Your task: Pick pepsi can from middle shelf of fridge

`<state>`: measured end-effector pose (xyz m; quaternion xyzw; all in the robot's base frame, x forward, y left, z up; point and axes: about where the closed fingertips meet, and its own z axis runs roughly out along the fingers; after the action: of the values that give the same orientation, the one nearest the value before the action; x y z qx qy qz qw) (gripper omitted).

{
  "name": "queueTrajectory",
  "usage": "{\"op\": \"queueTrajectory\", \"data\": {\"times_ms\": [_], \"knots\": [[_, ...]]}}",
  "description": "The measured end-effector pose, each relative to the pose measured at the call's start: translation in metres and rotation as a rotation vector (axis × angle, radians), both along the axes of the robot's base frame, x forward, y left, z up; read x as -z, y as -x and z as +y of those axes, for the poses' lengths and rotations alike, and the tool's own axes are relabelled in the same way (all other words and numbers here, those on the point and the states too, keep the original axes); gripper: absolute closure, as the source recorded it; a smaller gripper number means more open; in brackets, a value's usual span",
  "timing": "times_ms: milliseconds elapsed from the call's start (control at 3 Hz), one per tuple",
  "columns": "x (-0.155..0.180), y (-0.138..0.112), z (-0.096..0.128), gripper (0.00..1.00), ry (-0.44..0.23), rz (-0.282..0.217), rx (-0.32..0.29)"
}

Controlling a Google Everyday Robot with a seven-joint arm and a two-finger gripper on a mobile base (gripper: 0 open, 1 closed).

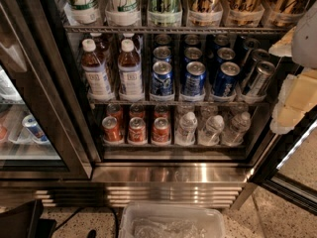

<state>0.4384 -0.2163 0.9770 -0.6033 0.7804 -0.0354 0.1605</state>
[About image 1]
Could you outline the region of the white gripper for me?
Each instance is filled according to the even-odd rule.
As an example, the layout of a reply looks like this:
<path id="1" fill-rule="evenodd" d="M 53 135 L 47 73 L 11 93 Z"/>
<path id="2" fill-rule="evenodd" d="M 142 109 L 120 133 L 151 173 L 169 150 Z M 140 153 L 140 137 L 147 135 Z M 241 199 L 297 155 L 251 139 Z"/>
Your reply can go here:
<path id="1" fill-rule="evenodd" d="M 284 135 L 294 129 L 305 114 L 317 105 L 317 1 L 268 52 L 276 57 L 292 57 L 305 66 L 298 74 L 284 80 L 275 104 L 270 130 Z"/>

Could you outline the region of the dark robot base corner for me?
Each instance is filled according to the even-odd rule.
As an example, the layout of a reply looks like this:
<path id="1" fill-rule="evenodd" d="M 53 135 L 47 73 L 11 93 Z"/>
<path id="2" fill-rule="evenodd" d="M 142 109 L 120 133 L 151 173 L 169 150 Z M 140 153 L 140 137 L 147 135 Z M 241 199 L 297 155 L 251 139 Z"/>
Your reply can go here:
<path id="1" fill-rule="evenodd" d="M 0 238 L 52 238 L 56 221 L 42 218 L 43 212 L 37 199 L 0 213 Z"/>

